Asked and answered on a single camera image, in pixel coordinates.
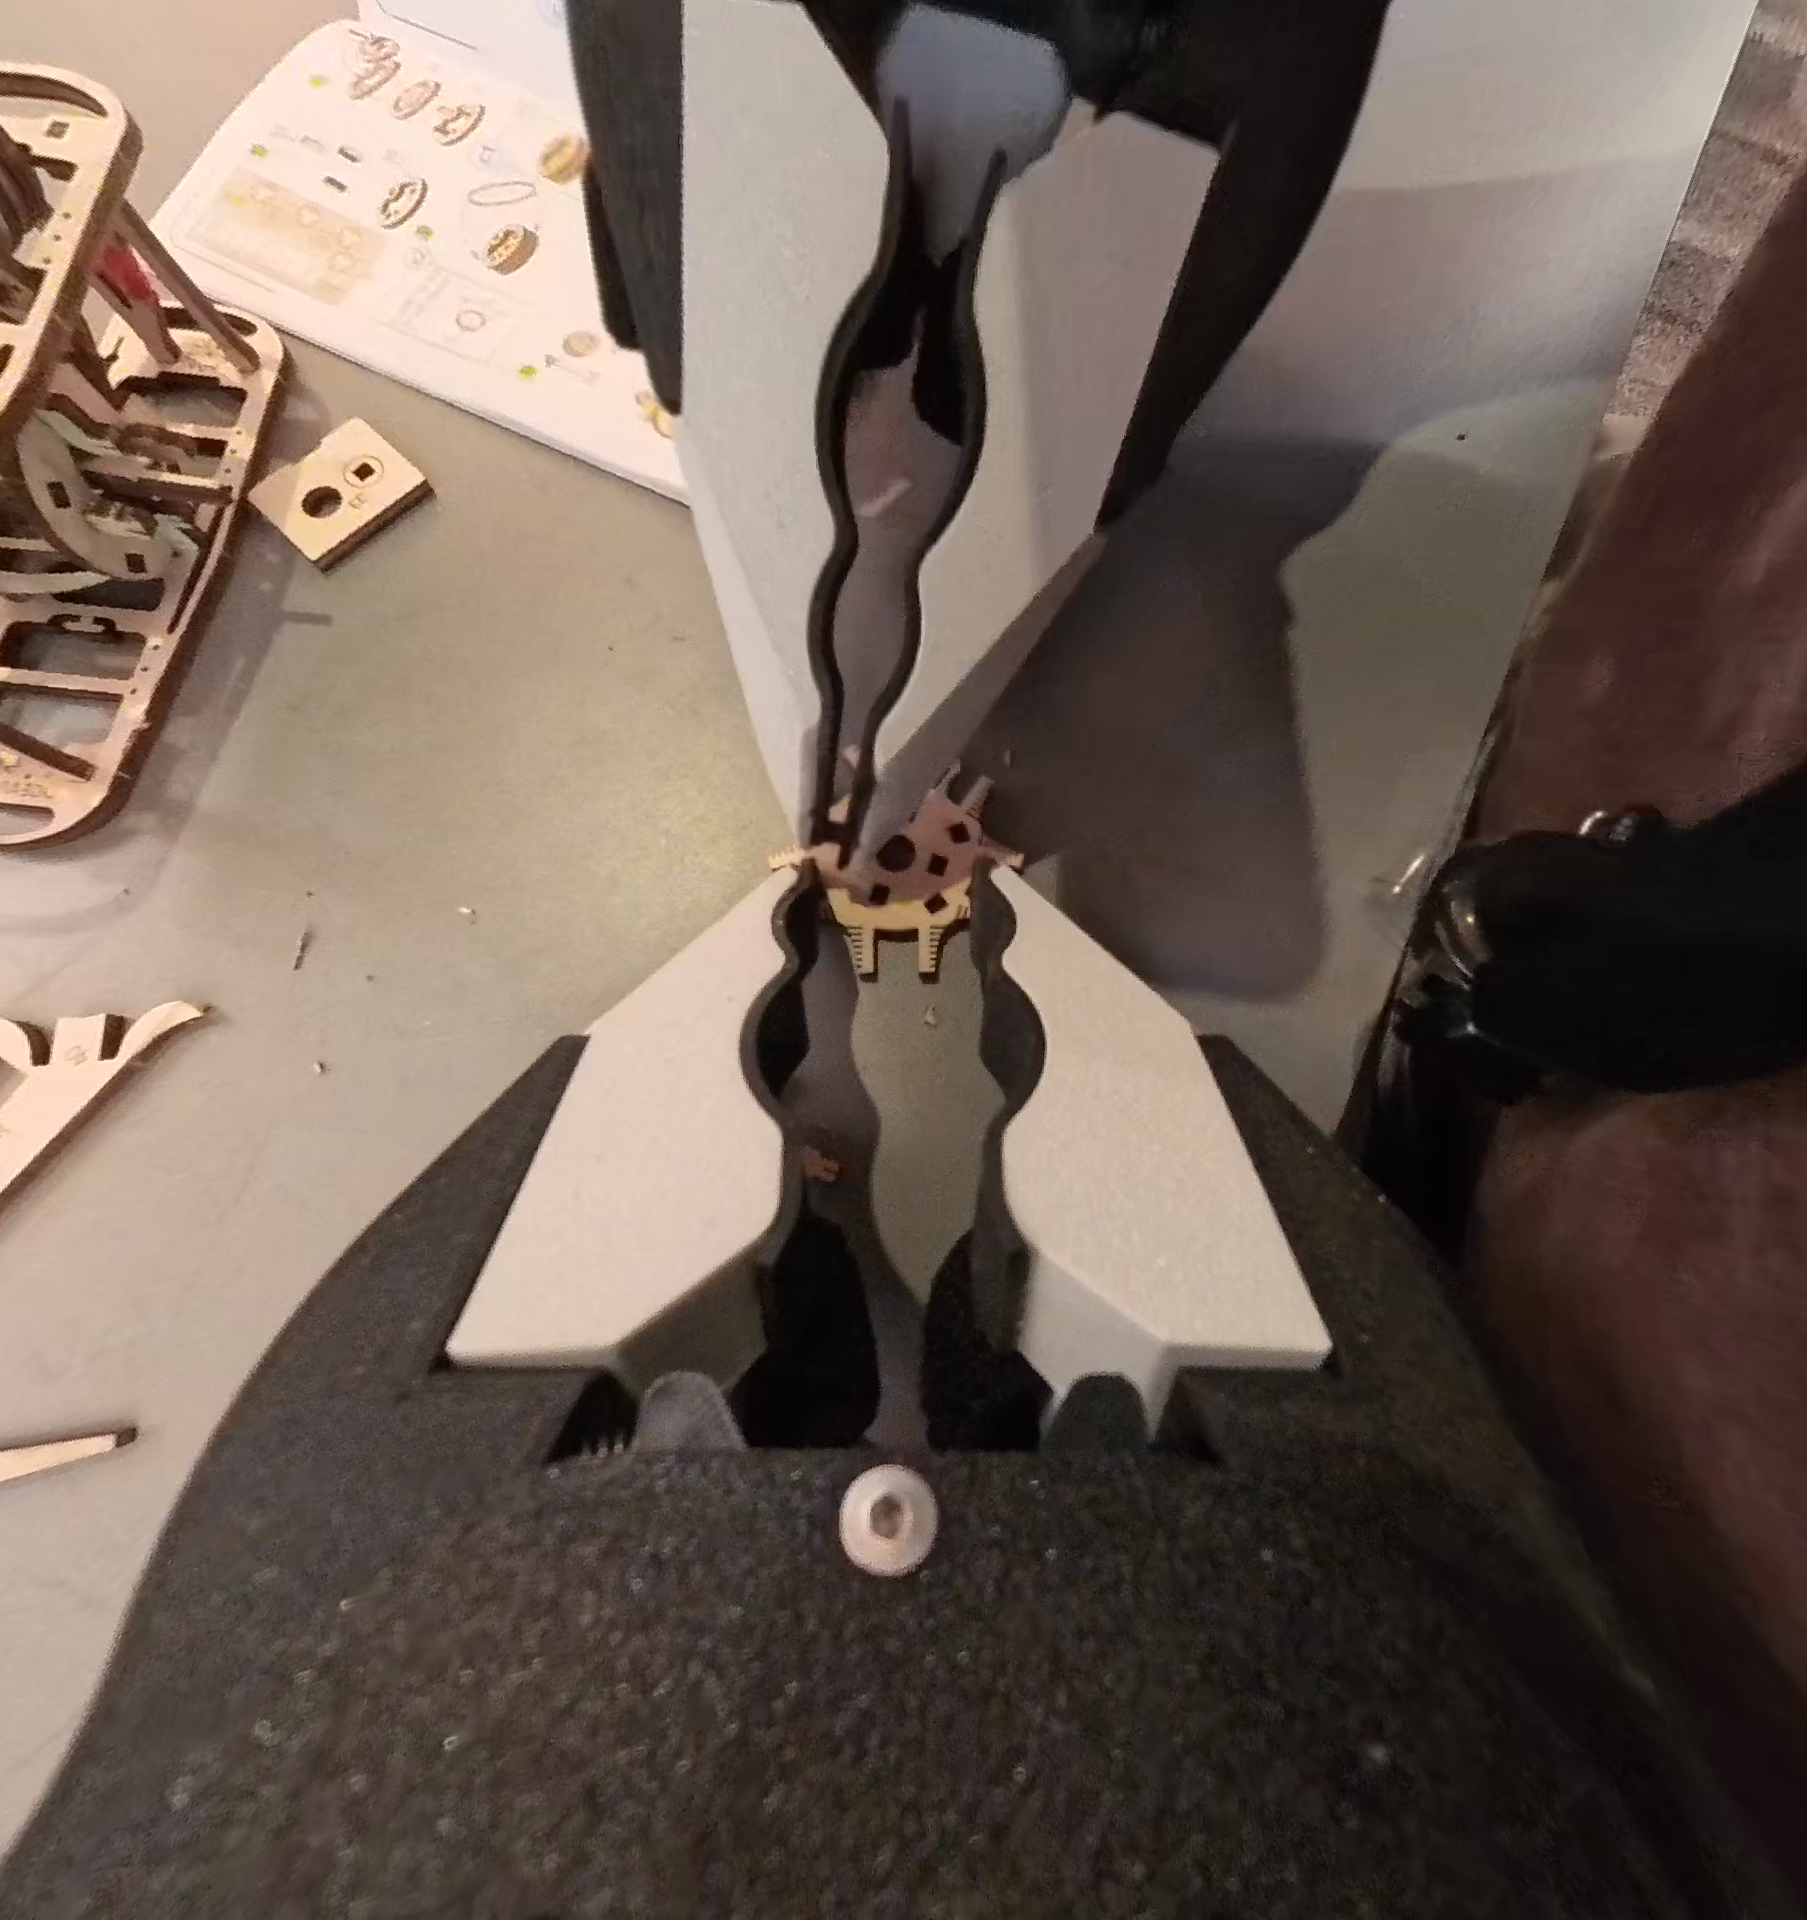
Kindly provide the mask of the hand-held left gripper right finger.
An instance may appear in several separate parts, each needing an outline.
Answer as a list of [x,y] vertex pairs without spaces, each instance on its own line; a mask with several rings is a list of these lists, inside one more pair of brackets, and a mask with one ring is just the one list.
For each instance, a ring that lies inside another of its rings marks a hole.
[[1330,1330],[1188,1020],[1022,876],[971,892],[1002,1094],[925,1309],[933,1447],[1030,1447],[1082,1381],[1155,1434],[1188,1370],[1316,1373]]

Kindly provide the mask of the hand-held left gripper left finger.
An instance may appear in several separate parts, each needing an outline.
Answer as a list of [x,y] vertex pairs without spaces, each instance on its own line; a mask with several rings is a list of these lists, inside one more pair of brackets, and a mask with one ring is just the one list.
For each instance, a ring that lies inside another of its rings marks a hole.
[[709,1381],[765,1447],[854,1447],[881,1406],[854,1247],[785,1094],[820,892],[765,880],[591,1025],[443,1355]]

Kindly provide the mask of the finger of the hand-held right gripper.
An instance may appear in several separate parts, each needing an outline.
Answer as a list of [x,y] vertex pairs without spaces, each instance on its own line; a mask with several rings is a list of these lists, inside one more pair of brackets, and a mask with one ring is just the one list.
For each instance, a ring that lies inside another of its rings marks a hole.
[[893,583],[864,851],[896,835],[1106,547],[1099,530],[1218,148],[1074,102],[991,201],[957,294],[971,410]]
[[881,126],[799,5],[682,6],[676,454],[750,723],[803,843],[828,809],[832,621],[859,542],[849,362],[910,189],[908,108]]

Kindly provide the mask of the wooden star gear disc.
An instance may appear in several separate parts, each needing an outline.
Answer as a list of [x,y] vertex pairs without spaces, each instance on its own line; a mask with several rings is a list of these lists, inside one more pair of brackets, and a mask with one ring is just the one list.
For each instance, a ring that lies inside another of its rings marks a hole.
[[861,892],[828,888],[825,901],[858,980],[879,978],[886,943],[910,945],[916,953],[916,975],[937,980],[946,940],[968,925],[971,914],[968,879],[931,894],[904,892],[886,882],[871,882]]
[[991,780],[968,777],[956,763],[927,793],[906,825],[877,851],[856,858],[832,843],[770,853],[772,870],[814,867],[839,925],[879,935],[954,927],[968,914],[971,876],[980,867],[1022,870],[1022,851],[997,843],[984,828]]

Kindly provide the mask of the person's right forearm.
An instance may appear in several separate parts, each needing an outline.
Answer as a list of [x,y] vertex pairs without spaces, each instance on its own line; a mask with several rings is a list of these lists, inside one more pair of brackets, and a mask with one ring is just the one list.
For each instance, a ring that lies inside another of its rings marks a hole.
[[1807,1069],[1504,1109],[1464,1245],[1583,1527],[1807,1915]]

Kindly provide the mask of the grey desk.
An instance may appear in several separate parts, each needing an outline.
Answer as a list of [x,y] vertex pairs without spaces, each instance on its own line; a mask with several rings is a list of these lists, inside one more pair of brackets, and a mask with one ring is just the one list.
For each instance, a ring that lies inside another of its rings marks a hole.
[[434,477],[263,642],[176,828],[2,873],[0,1013],[212,1003],[0,1213],[0,1915],[945,1915],[1016,1780],[845,1453],[602,1456],[442,1350],[570,1033],[776,835],[687,517],[393,398]]

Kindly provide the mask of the person's right hand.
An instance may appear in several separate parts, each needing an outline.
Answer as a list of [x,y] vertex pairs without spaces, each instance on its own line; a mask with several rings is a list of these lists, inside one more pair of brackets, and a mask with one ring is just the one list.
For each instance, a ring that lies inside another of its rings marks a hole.
[[1807,759],[1807,160],[1528,650],[1486,843],[1694,825]]

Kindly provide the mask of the instruction booklet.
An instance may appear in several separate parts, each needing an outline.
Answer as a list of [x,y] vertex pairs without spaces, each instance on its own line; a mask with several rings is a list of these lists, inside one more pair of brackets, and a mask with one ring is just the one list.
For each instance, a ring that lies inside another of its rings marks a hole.
[[687,497],[609,336],[559,3],[382,3],[306,35],[151,216],[195,284],[366,371]]

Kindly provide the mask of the square wooden plate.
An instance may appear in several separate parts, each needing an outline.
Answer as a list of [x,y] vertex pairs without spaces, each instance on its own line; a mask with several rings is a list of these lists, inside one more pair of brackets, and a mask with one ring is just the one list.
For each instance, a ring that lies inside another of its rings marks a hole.
[[380,432],[346,419],[306,457],[250,486],[245,502],[316,571],[331,571],[433,493],[430,479]]

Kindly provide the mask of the curvy wooden offcut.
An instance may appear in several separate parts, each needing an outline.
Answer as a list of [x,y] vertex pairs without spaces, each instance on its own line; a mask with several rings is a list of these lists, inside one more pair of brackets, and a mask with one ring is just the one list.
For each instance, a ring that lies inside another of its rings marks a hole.
[[0,1019],[0,1213],[132,1069],[207,1016],[201,1003],[170,1000],[132,1020],[94,1015],[40,1026]]

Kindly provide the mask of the thin wooden sliver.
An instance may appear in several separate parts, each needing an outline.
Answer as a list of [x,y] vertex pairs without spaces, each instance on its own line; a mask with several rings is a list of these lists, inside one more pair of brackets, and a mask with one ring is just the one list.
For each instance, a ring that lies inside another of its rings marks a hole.
[[110,1457],[132,1445],[137,1437],[137,1427],[122,1427],[0,1445],[0,1488]]

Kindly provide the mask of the wooden mechanical model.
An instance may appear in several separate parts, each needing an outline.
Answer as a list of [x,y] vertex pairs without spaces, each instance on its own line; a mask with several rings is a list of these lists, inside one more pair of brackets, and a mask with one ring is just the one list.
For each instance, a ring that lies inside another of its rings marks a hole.
[[0,851],[126,802],[286,374],[132,207],[141,157],[100,83],[0,63]]

